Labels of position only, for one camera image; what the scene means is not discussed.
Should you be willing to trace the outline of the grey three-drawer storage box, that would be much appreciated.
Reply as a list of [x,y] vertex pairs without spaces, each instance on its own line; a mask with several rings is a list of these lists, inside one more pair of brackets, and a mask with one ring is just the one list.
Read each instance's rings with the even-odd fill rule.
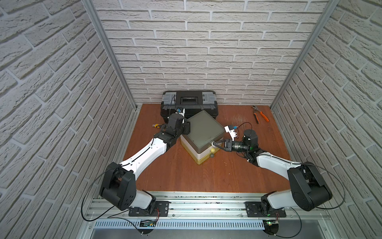
[[219,148],[212,143],[223,139],[225,129],[207,111],[197,113],[188,122],[191,131],[187,135],[181,135],[181,144],[196,164],[201,165],[215,157]]

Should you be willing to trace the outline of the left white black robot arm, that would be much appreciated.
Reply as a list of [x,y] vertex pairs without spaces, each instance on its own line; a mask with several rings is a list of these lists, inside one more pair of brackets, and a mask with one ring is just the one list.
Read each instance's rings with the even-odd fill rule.
[[155,159],[174,146],[182,134],[189,134],[190,131],[191,123],[183,114],[171,114],[168,123],[154,134],[145,147],[131,158],[107,166],[99,195],[121,211],[132,207],[153,213],[156,198],[146,191],[137,190],[136,180]]

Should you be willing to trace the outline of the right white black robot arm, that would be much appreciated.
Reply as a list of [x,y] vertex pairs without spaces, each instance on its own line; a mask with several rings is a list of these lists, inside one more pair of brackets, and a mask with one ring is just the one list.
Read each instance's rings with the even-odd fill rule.
[[332,199],[329,186],[314,164],[290,161],[260,149],[258,136],[252,129],[244,131],[241,141],[223,139],[211,144],[226,152],[242,153],[250,164],[272,171],[289,181],[289,190],[262,196],[259,210],[266,216],[285,207],[311,211]]

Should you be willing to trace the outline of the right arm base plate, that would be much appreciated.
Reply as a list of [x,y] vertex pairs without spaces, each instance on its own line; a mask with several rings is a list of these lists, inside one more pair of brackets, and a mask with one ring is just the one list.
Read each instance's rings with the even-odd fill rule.
[[271,218],[285,218],[286,212],[284,209],[273,209],[264,202],[245,202],[245,209],[248,218],[255,217],[271,217]]

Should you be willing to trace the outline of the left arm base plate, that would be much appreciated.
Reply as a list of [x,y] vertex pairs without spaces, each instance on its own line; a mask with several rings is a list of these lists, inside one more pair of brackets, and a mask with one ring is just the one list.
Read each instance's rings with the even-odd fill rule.
[[167,217],[169,212],[169,201],[156,201],[151,203],[147,209],[131,208],[129,217]]

